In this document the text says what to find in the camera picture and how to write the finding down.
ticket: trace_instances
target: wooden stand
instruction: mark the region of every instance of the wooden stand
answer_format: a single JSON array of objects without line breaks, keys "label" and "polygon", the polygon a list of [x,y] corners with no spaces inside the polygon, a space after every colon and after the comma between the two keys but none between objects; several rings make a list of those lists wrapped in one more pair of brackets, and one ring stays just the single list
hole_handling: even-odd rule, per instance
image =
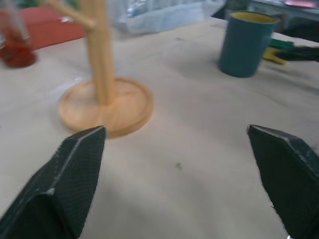
[{"label": "wooden stand", "polygon": [[93,80],[68,90],[60,99],[65,124],[82,130],[105,125],[116,137],[141,128],[151,117],[153,96],[141,83],[115,78],[106,0],[80,0],[81,12],[59,0],[47,0],[57,11],[72,17],[86,31]]}]

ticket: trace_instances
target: table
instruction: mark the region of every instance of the table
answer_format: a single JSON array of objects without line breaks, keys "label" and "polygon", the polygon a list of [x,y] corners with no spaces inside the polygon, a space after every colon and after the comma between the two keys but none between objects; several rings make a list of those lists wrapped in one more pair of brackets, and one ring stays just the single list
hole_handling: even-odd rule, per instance
[{"label": "table", "polygon": [[287,15],[284,22],[284,28],[287,28],[289,21],[294,17],[300,17],[319,21],[319,8],[302,8],[287,6],[281,0],[251,0],[249,10],[254,11],[256,7],[269,8]]},{"label": "table", "polygon": [[[144,36],[114,31],[117,72],[155,97],[139,131],[107,140],[82,239],[285,239],[246,135],[259,124],[317,143],[318,65],[263,62],[247,79],[217,68],[225,22]],[[315,43],[275,34],[296,44]],[[84,39],[37,51],[25,69],[0,69],[0,213],[72,132],[61,94],[90,76]]]}]

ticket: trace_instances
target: red liquid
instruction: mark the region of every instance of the red liquid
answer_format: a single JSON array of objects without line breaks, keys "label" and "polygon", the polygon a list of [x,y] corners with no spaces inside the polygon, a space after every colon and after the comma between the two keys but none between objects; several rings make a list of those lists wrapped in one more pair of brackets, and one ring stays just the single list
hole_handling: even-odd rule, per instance
[{"label": "red liquid", "polygon": [[0,58],[9,67],[26,67],[36,61],[32,46],[23,40],[19,31],[10,24],[9,15],[0,11],[0,29],[6,39],[0,47]]}]

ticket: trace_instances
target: teal cup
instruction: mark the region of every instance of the teal cup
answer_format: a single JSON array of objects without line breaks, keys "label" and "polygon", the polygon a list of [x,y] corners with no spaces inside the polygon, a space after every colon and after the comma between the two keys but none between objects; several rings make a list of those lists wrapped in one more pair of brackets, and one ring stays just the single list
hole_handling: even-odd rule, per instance
[{"label": "teal cup", "polygon": [[235,77],[253,76],[279,21],[279,18],[263,13],[231,13],[219,57],[219,69]]}]

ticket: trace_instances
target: tabletop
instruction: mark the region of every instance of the tabletop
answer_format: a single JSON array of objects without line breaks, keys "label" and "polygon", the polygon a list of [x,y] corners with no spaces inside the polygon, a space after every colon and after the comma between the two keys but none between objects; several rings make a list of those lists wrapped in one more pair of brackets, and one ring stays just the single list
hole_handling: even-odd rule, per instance
[{"label": "tabletop", "polygon": [[[218,19],[142,36],[113,32],[117,74],[148,86],[155,108],[140,130],[106,141],[81,238],[287,238],[246,127],[283,130],[316,148],[318,64],[262,62],[254,77],[234,78],[217,67],[224,33]],[[0,214],[72,134],[57,102],[90,78],[84,39],[36,53],[28,68],[0,68]]]}]

